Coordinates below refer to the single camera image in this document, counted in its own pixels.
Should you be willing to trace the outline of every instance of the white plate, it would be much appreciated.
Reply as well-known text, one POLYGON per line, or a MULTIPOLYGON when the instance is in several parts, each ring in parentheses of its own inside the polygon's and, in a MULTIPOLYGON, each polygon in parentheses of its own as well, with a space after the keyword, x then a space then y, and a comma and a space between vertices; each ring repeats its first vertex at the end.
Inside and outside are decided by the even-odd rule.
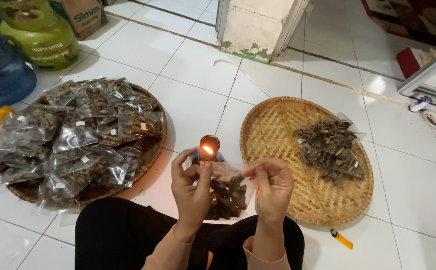
POLYGON ((436 128, 436 112, 425 110, 422 115, 428 125, 436 128))

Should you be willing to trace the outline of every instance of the woven bamboo tray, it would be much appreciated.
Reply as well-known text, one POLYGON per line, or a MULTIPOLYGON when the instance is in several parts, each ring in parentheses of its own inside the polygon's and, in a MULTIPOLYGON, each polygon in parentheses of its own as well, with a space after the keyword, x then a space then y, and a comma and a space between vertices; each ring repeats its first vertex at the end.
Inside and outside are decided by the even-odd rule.
MULTIPOLYGON (((145 89, 135 84, 131 83, 131 87, 133 87, 134 90, 141 92, 150 98, 156 99, 150 92, 146 91, 145 89)), ((44 98, 39 98, 37 102, 43 104, 47 103, 46 99, 44 98)), ((156 162, 158 157, 161 155, 161 151, 163 150, 163 146, 165 145, 167 122, 166 122, 165 110, 163 109, 163 107, 159 102, 158 102, 158 107, 155 109, 155 111, 158 110, 163 113, 163 137, 144 138, 145 141, 143 145, 143 152, 139 157, 138 167, 136 169, 136 175, 134 177, 133 184, 139 181, 143 177, 143 175, 145 175, 148 172, 151 166, 153 166, 153 164, 156 162)), ((38 181, 26 181, 26 182, 8 185, 8 189, 20 199, 30 203, 36 203, 38 201, 39 184, 40 183, 38 181)), ((87 205, 97 199, 101 199, 109 196, 116 196, 119 193, 125 191, 126 189, 127 188, 125 187, 98 188, 98 189, 88 189, 85 187, 80 192, 80 203, 81 205, 87 205)))
POLYGON ((373 172, 361 144, 353 145, 352 151, 364 171, 363 180, 348 176, 336 187, 324 181, 317 169, 303 164, 298 139, 291 134, 327 115, 333 114, 310 101, 276 97, 263 101, 248 113, 239 135, 245 164, 265 157, 286 161, 295 180, 288 214, 319 226, 345 224, 359 217, 373 194, 373 172))

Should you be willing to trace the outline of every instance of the woman's left hand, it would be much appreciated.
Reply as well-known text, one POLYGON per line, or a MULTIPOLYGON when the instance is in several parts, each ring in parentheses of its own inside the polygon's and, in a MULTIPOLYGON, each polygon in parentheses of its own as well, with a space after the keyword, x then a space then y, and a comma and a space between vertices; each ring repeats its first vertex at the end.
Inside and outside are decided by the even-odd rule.
POLYGON ((186 158, 196 152, 196 148, 184 150, 171 163, 171 190, 178 206, 178 222, 174 235, 182 243, 190 243, 197 233, 210 207, 210 181, 212 168, 210 163, 204 167, 196 165, 183 171, 186 158), (193 183, 199 180, 198 186, 193 183))

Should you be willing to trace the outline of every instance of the lap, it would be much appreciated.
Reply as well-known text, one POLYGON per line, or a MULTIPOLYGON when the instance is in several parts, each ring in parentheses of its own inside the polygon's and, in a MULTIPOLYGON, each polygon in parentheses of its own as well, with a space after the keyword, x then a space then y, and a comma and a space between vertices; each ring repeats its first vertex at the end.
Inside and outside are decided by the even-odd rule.
MULTIPOLYGON (((233 225, 203 224, 193 241, 188 269, 205 269, 208 250, 214 255, 210 270, 246 269, 242 245, 254 235, 257 220, 252 216, 233 225)), ((85 207, 76 223, 75 268, 140 269, 176 221, 128 200, 96 200, 85 207)), ((301 230, 286 218, 284 233, 291 268, 301 269, 301 230)))

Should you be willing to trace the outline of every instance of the beige sleeve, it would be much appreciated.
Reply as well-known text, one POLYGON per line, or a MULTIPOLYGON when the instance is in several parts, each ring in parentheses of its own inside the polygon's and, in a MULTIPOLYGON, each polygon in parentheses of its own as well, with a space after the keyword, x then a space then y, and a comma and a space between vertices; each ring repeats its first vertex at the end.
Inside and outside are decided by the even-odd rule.
POLYGON ((173 228, 146 258, 142 270, 185 270, 190 258, 191 243, 181 243, 173 235, 173 228))
POLYGON ((286 251, 281 259, 274 262, 266 262, 258 259, 253 255, 254 236, 248 238, 243 244, 246 260, 248 261, 248 270, 291 270, 286 257, 286 251))

